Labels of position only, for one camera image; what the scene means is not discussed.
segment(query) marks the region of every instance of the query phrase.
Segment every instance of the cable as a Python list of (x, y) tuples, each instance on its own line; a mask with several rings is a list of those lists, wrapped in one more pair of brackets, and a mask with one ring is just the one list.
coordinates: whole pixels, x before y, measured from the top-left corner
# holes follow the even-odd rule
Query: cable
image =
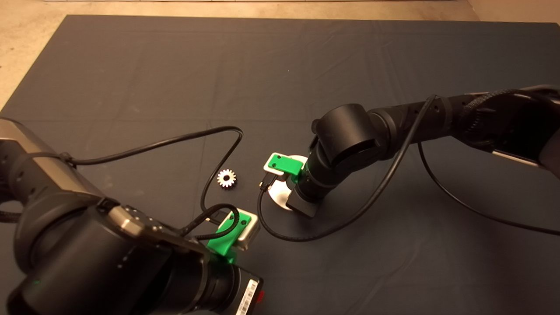
[(412, 138), (414, 137), (414, 134), (416, 133), (416, 130), (418, 129), (418, 126), (420, 125), (420, 122), (422, 121), (422, 118), (424, 117), (426, 111), (428, 110), (428, 108), (430, 107), (430, 105), (432, 104), (432, 102), (435, 98), (436, 98), (436, 95), (432, 95), (426, 100), (426, 102), (422, 106), (422, 109), (418, 113), (418, 116), (414, 120), (414, 123), (410, 127), (410, 131), (408, 132), (406, 138), (404, 139), (403, 144), (401, 145), (399, 151), (396, 153), (395, 159), (393, 160), (393, 163), (389, 167), (389, 170), (387, 171), (387, 173), (385, 174), (385, 176), (383, 177), (383, 179), (381, 180), (381, 182), (379, 183), (379, 185), (377, 186), (377, 188), (375, 189), (373, 194), (366, 201), (366, 203), (364, 203), (364, 205), (361, 206), (360, 209), (358, 209), (358, 211), (356, 211), (356, 213), (354, 213), (348, 220), (346, 220), (342, 224), (339, 224), (339, 225), (334, 226), (330, 229), (327, 229), (326, 231), (324, 231), (322, 233), (319, 233), (319, 234), (313, 235), (313, 236), (308, 236), (308, 237), (291, 237), (291, 236), (287, 236), (287, 235), (283, 235), (283, 234), (275, 232), (264, 220), (263, 211), (262, 211), (262, 200), (263, 200), (264, 192), (268, 189), (268, 187), (270, 185), (272, 185), (272, 183), (276, 179), (276, 176), (268, 176), (267, 175), (267, 176), (265, 176), (265, 179), (263, 179), (263, 182), (260, 185), (260, 193), (259, 193), (259, 196), (257, 198), (257, 204), (256, 204), (256, 211), (257, 211), (257, 214), (259, 216), (260, 223), (262, 224), (264, 229), (268, 233), (270, 233), (270, 235), (272, 235), (272, 236), (274, 236), (278, 239), (281, 239), (281, 240), (286, 240), (288, 242), (309, 242), (309, 241), (312, 241), (312, 240), (317, 240), (317, 239), (323, 238), (325, 236), (331, 235), (331, 234), (345, 228), (346, 226), (352, 224), (357, 219), (359, 219), (375, 203), (375, 201), (379, 198), (381, 193), (383, 193), (383, 190), (385, 190), (385, 188), (387, 187), (387, 185), (391, 181), (391, 178), (395, 174), (396, 169), (399, 167), (400, 162), (402, 161), (402, 159), (404, 157), (404, 154), (407, 152), (408, 146), (412, 142)]
[[(130, 150), (127, 150), (127, 151), (124, 151), (124, 152), (120, 152), (120, 153), (116, 153), (116, 154), (112, 154), (112, 155), (108, 155), (108, 156), (104, 156), (104, 157), (97, 157), (95, 159), (75, 159), (68, 154), (62, 154), (61, 156), (63, 157), (63, 159), (66, 162), (68, 162), (71, 165), (97, 165), (97, 164), (103, 164), (103, 163), (108, 163), (108, 162), (128, 158), (128, 157), (133, 156), (133, 155), (137, 155), (137, 154), (140, 154), (140, 153), (151, 151), (151, 150), (154, 150), (154, 149), (157, 149), (157, 148), (160, 148), (160, 147), (163, 147), (163, 146), (171, 145), (171, 144), (174, 144), (174, 143), (177, 143), (177, 142), (192, 140), (192, 139), (195, 139), (195, 138), (201, 138), (201, 137), (205, 137), (205, 136), (209, 136), (209, 135), (213, 135), (213, 134), (220, 133), (220, 132), (225, 132), (225, 131), (236, 132), (237, 133), (237, 139), (235, 140), (234, 144), (230, 147), (230, 149), (226, 152), (226, 154), (223, 156), (222, 160), (218, 163), (218, 165), (216, 166), (216, 168), (214, 169), (214, 171), (212, 172), (212, 174), (210, 175), (210, 177), (206, 181), (206, 184), (204, 185), (204, 188), (202, 190), (202, 195), (200, 196), (200, 208), (204, 212), (204, 211), (207, 210), (206, 205), (205, 205), (206, 194), (208, 192), (208, 189), (210, 188), (210, 184), (212, 183), (214, 178), (217, 176), (219, 170), (222, 168), (225, 161), (230, 157), (232, 152), (235, 150), (235, 148), (237, 148), (237, 145), (239, 144), (239, 142), (243, 138), (243, 131), (239, 127), (222, 126), (222, 127), (216, 127), (216, 128), (204, 130), (204, 131), (188, 133), (188, 134), (185, 134), (185, 135), (181, 135), (181, 136), (161, 140), (161, 141), (158, 141), (158, 142), (154, 142), (154, 143), (151, 143), (151, 144), (148, 144), (148, 145), (136, 147), (134, 149), (130, 149)], [(215, 220), (212, 217), (210, 217), (210, 221), (213, 222), (214, 224), (220, 224), (221, 223), (221, 220)]]
[(200, 225), (202, 222), (204, 222), (207, 217), (211, 216), (213, 213), (219, 211), (220, 209), (224, 209), (224, 208), (230, 209), (231, 212), (234, 213), (233, 224), (229, 228), (227, 228), (227, 229), (225, 229), (225, 230), (223, 230), (219, 233), (197, 235), (197, 236), (195, 236), (195, 238), (197, 240), (214, 239), (214, 238), (220, 238), (224, 235), (227, 235), (228, 233), (230, 233), (231, 231), (234, 230), (235, 226), (239, 222), (239, 210), (237, 209), (236, 206), (231, 205), (229, 203), (219, 203), (217, 205), (214, 205), (214, 206), (206, 209), (203, 213), (201, 213), (193, 221), (191, 221), (187, 226), (182, 228), (181, 231), (180, 231), (180, 235), (185, 236), (185, 235), (189, 234), (194, 228), (196, 228), (198, 225)]
[[(84, 165), (84, 166), (85, 165), (97, 165), (97, 164), (103, 164), (103, 163), (117, 161), (117, 160), (120, 160), (120, 159), (125, 159), (125, 158), (128, 158), (128, 157), (133, 156), (133, 155), (141, 154), (141, 153), (151, 151), (151, 150), (154, 150), (154, 149), (157, 149), (157, 148), (161, 148), (163, 146), (171, 145), (171, 144), (174, 144), (174, 143), (183, 142), (183, 141), (187, 141), (187, 140), (192, 140), (192, 139), (195, 139), (195, 138), (201, 138), (201, 137), (205, 137), (205, 136), (209, 136), (209, 135), (213, 135), (213, 134), (220, 133), (220, 132), (225, 132), (225, 131), (236, 132), (237, 133), (237, 139), (235, 140), (234, 144), (230, 147), (230, 149), (226, 152), (226, 154), (223, 156), (223, 158), (220, 160), (220, 162), (218, 163), (218, 165), (216, 166), (216, 168), (214, 169), (214, 171), (212, 172), (212, 174), (210, 175), (210, 177), (206, 181), (206, 184), (204, 185), (204, 188), (202, 190), (202, 194), (200, 196), (200, 208), (203, 211), (203, 214), (208, 213), (208, 215), (206, 217), (204, 217), (204, 220), (206, 218), (209, 218), (210, 222), (212, 222), (214, 224), (220, 224), (221, 220), (214, 219), (212, 217), (212, 215), (217, 213), (220, 209), (223, 209), (223, 208), (230, 208), (231, 209), (231, 207), (234, 207), (234, 206), (233, 205), (228, 205), (228, 204), (221, 204), (222, 207), (216, 208), (216, 206), (213, 206), (212, 208), (215, 209), (215, 210), (214, 211), (208, 211), (209, 209), (207, 209), (206, 205), (205, 205), (206, 194), (208, 193), (208, 189), (210, 188), (210, 184), (212, 183), (214, 178), (217, 176), (218, 171), (222, 168), (225, 161), (230, 157), (230, 155), (233, 153), (235, 148), (237, 148), (237, 145), (239, 144), (239, 142), (241, 142), (241, 139), (243, 138), (243, 131), (239, 127), (222, 126), (222, 127), (216, 127), (216, 128), (204, 130), (204, 131), (187, 133), (185, 135), (176, 136), (176, 137), (173, 137), (173, 138), (168, 138), (168, 139), (165, 139), (165, 140), (161, 140), (161, 141), (154, 142), (154, 143), (151, 143), (151, 144), (148, 144), (148, 145), (136, 147), (134, 149), (123, 151), (123, 152), (120, 152), (120, 153), (116, 153), (116, 154), (112, 154), (112, 155), (108, 155), (108, 156), (103, 156), (103, 157), (97, 157), (95, 159), (75, 159), (67, 153), (62, 153), (60, 155), (60, 157), (64, 161), (66, 161), (67, 163), (73, 165), (74, 167), (76, 165)], [(233, 228), (235, 227), (235, 225), (237, 224), (237, 222), (239, 220), (239, 213), (236, 216), (237, 216), (237, 220), (235, 220), (235, 223), (232, 225), (231, 230), (228, 229), (229, 231), (227, 233), (232, 231)], [(190, 231), (190, 230), (194, 229), (196, 226), (198, 226), (202, 222), (204, 222), (204, 220), (200, 221), (199, 223), (197, 223), (194, 226), (192, 226), (193, 222), (191, 222), (187, 226), (181, 228), (180, 230), (183, 231), (183, 236), (188, 234), (188, 232), (185, 233), (184, 231), (186, 231), (186, 230)], [(222, 233), (219, 233), (219, 234), (221, 236), (223, 236), (223, 235), (226, 235), (227, 233), (222, 232)], [(204, 239), (220, 237), (220, 236), (216, 236), (216, 237), (208, 237), (208, 236), (209, 235), (199, 235), (198, 237), (205, 237)]]
[(448, 195), (449, 197), (451, 197), (451, 199), (455, 200), (458, 204), (462, 205), (463, 207), (467, 208), (468, 210), (482, 216), (485, 217), (486, 219), (490, 219), (492, 221), (498, 222), (498, 223), (502, 223), (502, 224), (506, 224), (509, 226), (514, 226), (516, 228), (520, 228), (520, 229), (525, 229), (525, 230), (530, 230), (530, 231), (535, 231), (535, 232), (541, 232), (541, 233), (546, 233), (546, 234), (551, 234), (551, 235), (560, 235), (560, 231), (558, 230), (552, 230), (552, 229), (546, 229), (546, 228), (540, 228), (538, 226), (532, 226), (532, 225), (527, 225), (527, 224), (523, 224), (523, 223), (518, 223), (518, 222), (514, 222), (514, 221), (510, 221), (510, 220), (506, 220), (506, 219), (502, 219), (500, 217), (496, 217), (493, 215), (489, 215), (489, 214), (485, 214), (483, 212), (480, 212), (478, 210), (476, 210), (475, 208), (467, 205), (465, 202), (463, 202), (461, 199), (459, 199), (458, 197), (456, 197), (453, 193), (451, 193), (447, 188), (444, 187), (444, 185), (437, 179), (437, 177), (434, 175), (434, 173), (432, 172), (432, 169), (430, 168), (430, 166), (428, 165), (428, 161), (426, 160), (426, 156), (424, 155), (424, 149), (422, 148), (422, 143), (419, 142), (418, 143), (418, 152), (420, 153), (420, 159), (422, 160), (422, 164), (424, 165), (424, 168), (426, 169), (426, 172), (428, 172), (428, 175), (430, 176), (430, 178), (433, 180), (433, 182), (443, 191), (445, 192), (446, 195)]

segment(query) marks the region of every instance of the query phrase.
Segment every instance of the concrete floor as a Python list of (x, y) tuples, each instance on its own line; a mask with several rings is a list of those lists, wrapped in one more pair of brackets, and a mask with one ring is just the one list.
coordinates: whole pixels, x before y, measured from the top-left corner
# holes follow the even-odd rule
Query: concrete floor
[(0, 108), (67, 14), (560, 21), (558, 0), (375, 2), (44, 2), (0, 0)]

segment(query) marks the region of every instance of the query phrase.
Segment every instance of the dark table cover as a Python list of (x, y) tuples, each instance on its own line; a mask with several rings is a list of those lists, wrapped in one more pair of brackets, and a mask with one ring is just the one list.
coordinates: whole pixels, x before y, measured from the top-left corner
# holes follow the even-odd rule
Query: dark table cover
[[(559, 55), (556, 24), (68, 16), (2, 115), (79, 158), (239, 126), (244, 140), (225, 165), (239, 184), (212, 184), (208, 204), (255, 212), (267, 157), (305, 154), (311, 121), (329, 109), (560, 84)], [(80, 170), (108, 195), (179, 226), (199, 213), (203, 184), (234, 139), (215, 135)], [(469, 203), (560, 229), (560, 182), (546, 171), (452, 138), (426, 151)], [(284, 233), (323, 230), (354, 212), (388, 165), (350, 176), (311, 221), (269, 199), (265, 216)], [(3, 298), (24, 277), (14, 228), (0, 229)], [(310, 243), (261, 231), (238, 263), (265, 279), (255, 314), (560, 313), (560, 238), (467, 212), (431, 182), (415, 147), (350, 227)]]

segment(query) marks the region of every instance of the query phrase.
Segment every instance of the sticker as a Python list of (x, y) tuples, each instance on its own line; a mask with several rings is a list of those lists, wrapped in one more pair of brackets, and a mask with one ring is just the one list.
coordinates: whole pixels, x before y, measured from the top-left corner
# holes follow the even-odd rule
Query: sticker
[(255, 295), (256, 287), (259, 285), (258, 282), (251, 279), (247, 284), (247, 289), (245, 289), (245, 294), (243, 294), (243, 298), (241, 299), (241, 303), (239, 304), (239, 308), (237, 309), (237, 313), (235, 315), (246, 315), (247, 311), (249, 310), (249, 306), (251, 305), (251, 301), (253, 300), (253, 296)]

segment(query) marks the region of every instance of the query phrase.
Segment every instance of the silver gear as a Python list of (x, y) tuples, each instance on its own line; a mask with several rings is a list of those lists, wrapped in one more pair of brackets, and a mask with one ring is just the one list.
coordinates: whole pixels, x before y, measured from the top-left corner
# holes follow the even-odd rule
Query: silver gear
[(223, 169), (218, 173), (218, 184), (223, 189), (231, 188), (237, 182), (235, 172), (229, 169)]

